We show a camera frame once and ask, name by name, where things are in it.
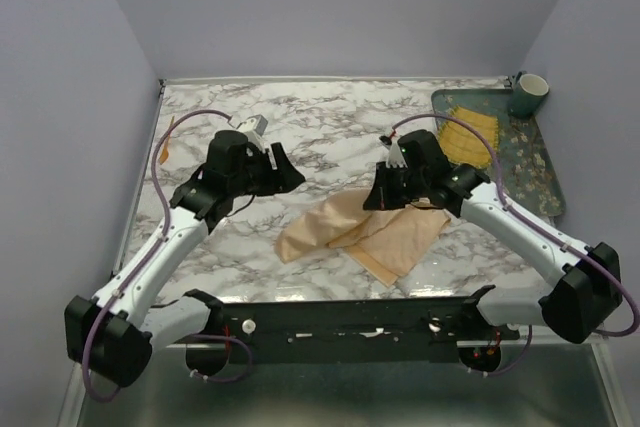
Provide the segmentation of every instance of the robotic arm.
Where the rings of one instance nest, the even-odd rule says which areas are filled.
[[[428,198],[436,208],[493,234],[542,276],[544,282],[533,288],[483,289],[477,309],[489,325],[544,325],[569,342],[581,343],[620,305],[617,289],[576,253],[583,252],[619,281],[618,255],[607,244],[591,248],[511,199],[505,205],[485,174],[468,164],[451,165],[431,132],[414,131],[397,142],[382,140],[389,155],[376,165],[366,210],[400,209]],[[554,237],[563,244],[549,240]]]
[[[169,202],[169,228],[164,229],[163,220],[124,269],[91,300],[76,296],[68,304],[65,329],[72,360],[82,361],[90,338],[91,370],[127,387],[140,376],[154,350],[216,323],[221,303],[200,291],[187,292],[163,308],[151,307],[182,260],[231,212],[234,199],[291,192],[305,181],[280,143],[271,144],[270,151],[265,148],[261,135],[266,124],[264,117],[257,116],[237,130],[217,132],[206,162],[175,190]],[[154,249],[158,241],[161,244]],[[123,279],[140,266],[122,288]],[[96,322],[97,331],[90,336]]]

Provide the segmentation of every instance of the green cup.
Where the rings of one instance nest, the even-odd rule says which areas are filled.
[[[528,119],[542,105],[547,94],[549,84],[539,75],[527,74],[522,71],[512,80],[513,93],[507,103],[509,115],[518,119]]]

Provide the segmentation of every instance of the white wall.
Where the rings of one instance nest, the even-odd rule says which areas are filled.
[[[118,0],[162,77],[503,75],[557,0]]]
[[[63,310],[114,265],[158,83],[116,0],[0,15],[0,425],[53,426]]]
[[[640,300],[640,1],[560,0],[526,57],[545,76],[538,115],[567,213],[560,227],[621,257],[624,284]],[[630,322],[627,307],[612,327]],[[614,341],[614,360],[640,424],[640,336]]]

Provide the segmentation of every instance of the folded cloth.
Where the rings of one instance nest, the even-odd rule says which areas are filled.
[[[315,250],[344,248],[356,262],[390,287],[425,255],[449,216],[441,210],[365,211],[369,190],[334,194],[294,220],[278,236],[276,254],[291,262]]]

